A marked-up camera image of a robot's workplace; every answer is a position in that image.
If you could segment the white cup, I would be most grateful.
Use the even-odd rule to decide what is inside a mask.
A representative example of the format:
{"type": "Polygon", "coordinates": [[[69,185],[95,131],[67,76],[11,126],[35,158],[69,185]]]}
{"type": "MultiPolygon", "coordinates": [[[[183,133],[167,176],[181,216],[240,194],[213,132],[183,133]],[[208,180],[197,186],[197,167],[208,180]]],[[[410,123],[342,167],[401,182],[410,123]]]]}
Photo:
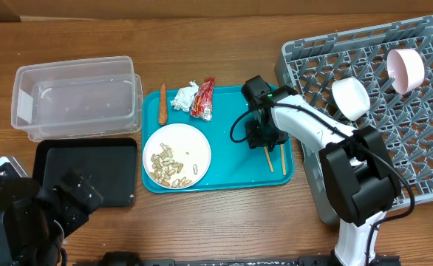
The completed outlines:
{"type": "Polygon", "coordinates": [[[355,121],[368,112],[369,96],[357,78],[335,81],[331,90],[338,109],[347,119],[355,121]]]}

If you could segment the pink bowl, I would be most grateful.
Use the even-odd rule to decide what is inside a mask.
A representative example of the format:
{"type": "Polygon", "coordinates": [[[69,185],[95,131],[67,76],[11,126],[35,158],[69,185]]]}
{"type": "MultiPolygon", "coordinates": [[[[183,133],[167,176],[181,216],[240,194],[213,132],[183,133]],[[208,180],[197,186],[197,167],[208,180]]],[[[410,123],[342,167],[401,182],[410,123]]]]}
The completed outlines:
{"type": "Polygon", "coordinates": [[[390,50],[386,58],[389,78],[393,78],[393,89],[400,95],[419,87],[425,79],[425,66],[420,53],[415,49],[390,50]]]}

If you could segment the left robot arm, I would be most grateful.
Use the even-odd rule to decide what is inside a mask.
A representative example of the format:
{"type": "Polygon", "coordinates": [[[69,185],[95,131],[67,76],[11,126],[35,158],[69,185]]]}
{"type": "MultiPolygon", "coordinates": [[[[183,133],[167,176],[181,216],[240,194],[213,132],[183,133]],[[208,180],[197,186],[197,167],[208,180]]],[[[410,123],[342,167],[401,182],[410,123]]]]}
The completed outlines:
{"type": "Polygon", "coordinates": [[[76,171],[44,188],[16,158],[0,157],[0,265],[66,265],[65,238],[102,203],[76,171]]]}

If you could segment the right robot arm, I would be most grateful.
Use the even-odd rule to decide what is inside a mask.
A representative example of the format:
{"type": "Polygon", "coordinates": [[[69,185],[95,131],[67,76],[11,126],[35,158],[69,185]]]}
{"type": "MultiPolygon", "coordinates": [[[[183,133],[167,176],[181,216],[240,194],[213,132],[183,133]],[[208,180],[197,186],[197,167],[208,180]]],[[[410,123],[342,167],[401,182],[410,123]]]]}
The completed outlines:
{"type": "Polygon", "coordinates": [[[294,136],[318,155],[327,199],[337,213],[339,237],[329,256],[301,256],[299,265],[399,265],[397,256],[379,256],[379,227],[415,209],[387,216],[395,198],[409,187],[394,168],[381,133],[372,126],[355,129],[308,104],[292,87],[272,89],[259,75],[247,80],[242,95],[253,119],[245,123],[251,149],[272,151],[294,136]]]}

